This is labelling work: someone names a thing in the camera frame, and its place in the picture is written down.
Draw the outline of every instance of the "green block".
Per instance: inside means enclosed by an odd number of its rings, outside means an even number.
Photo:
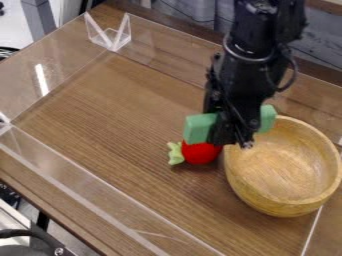
[[[216,122],[216,113],[187,116],[183,138],[187,144],[207,142],[208,133]]]
[[[262,126],[258,133],[266,133],[272,129],[275,118],[276,118],[276,111],[272,105],[262,106],[260,115],[262,115]]]

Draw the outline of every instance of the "wooden table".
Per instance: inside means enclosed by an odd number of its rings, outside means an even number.
[[[119,25],[113,4],[125,6],[109,1],[92,11],[103,27]],[[219,163],[170,168],[166,143],[182,139],[184,117],[200,112],[220,46],[131,21],[133,40],[119,54],[87,40],[80,17],[1,63],[0,111],[20,129],[0,139],[17,150],[0,147],[1,180],[104,255],[339,253],[341,190],[319,216],[276,219],[240,202]],[[49,90],[61,83],[44,98],[41,69]],[[341,73],[331,74],[338,81]],[[341,151],[339,86],[300,74],[270,102],[316,126]]]

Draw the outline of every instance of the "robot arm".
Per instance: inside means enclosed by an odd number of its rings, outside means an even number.
[[[306,26],[304,0],[234,0],[235,20],[207,74],[204,113],[218,113],[207,142],[252,146],[260,106],[284,91],[296,75],[287,44]],[[279,87],[286,68],[294,73]]]

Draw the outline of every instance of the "wooden bowl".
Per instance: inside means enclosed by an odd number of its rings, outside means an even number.
[[[341,156],[307,123],[278,116],[252,149],[224,147],[224,168],[239,198],[258,211],[294,217],[316,210],[338,188]]]

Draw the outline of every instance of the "bowl rim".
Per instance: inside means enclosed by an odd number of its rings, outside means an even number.
[[[264,199],[267,199],[267,200],[270,200],[275,203],[288,204],[288,205],[303,205],[303,204],[316,203],[316,202],[327,199],[333,195],[335,190],[338,189],[338,186],[339,186],[339,183],[341,183],[341,180],[342,180],[342,161],[341,161],[342,156],[339,155],[338,150],[337,150],[331,140],[327,138],[327,136],[312,125],[310,125],[308,123],[306,123],[304,121],[302,121],[296,118],[283,116],[283,115],[278,115],[276,120],[286,120],[286,121],[291,121],[291,122],[298,123],[299,125],[308,128],[312,132],[315,132],[316,135],[320,137],[320,139],[326,142],[326,144],[330,148],[330,152],[333,154],[333,157],[335,159],[335,164],[337,164],[335,179],[334,179],[334,182],[322,191],[322,193],[319,195],[316,195],[314,197],[308,197],[306,199],[298,199],[298,200],[287,200],[287,199],[280,199],[279,200],[276,197],[272,197],[271,195],[267,195],[267,194],[262,193],[262,191],[258,190],[256,188],[254,188],[254,187],[251,187],[251,188],[252,188],[254,192],[256,192],[259,194],[259,196],[262,196]],[[224,152],[227,152],[231,147],[232,147],[232,145],[227,145],[224,147]],[[227,173],[230,171],[228,163],[227,163],[228,160],[226,161],[226,159],[224,159],[223,161],[224,161],[224,169],[226,169],[224,171]]]

